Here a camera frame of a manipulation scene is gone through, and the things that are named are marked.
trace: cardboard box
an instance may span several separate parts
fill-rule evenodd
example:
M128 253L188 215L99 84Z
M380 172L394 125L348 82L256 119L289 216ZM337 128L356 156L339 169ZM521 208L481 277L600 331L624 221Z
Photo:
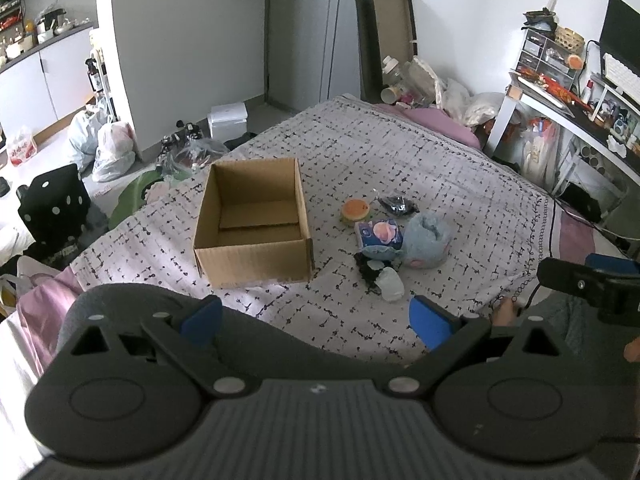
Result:
M310 280L313 246L298 161L214 163L193 251L215 288Z

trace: white cabinet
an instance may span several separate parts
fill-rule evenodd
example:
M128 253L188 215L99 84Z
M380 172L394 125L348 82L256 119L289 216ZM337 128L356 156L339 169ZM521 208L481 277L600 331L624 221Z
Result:
M84 64L90 51L89 29L76 32L40 51L44 77L59 119L84 106L94 94Z
M57 120L38 54L0 74L0 124L5 134L21 126L36 134Z

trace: blue plush toy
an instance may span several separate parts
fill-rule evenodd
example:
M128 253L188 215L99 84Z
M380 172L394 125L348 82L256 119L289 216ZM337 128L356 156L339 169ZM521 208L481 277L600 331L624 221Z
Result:
M405 264L415 269L439 266L447 258L451 238L449 226L434 213L416 214L404 230Z

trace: orange round object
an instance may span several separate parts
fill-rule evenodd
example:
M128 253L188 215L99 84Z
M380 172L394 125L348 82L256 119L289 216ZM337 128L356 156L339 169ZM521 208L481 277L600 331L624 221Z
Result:
M350 222L364 220L369 214L369 203L359 198L347 200L342 206L342 216Z
M567 57L566 62L572 70L582 70L582 67L584 66L584 61L576 54L571 54Z

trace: door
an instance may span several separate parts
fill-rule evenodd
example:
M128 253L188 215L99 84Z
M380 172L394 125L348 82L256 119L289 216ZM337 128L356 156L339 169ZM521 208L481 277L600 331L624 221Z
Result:
M267 99L303 110L360 96L355 0L269 0Z
M91 51L90 30L76 32L40 51L51 101L60 119L82 108L94 94L84 64Z
M0 74L0 124L7 136L22 126L37 134L57 120L38 54Z

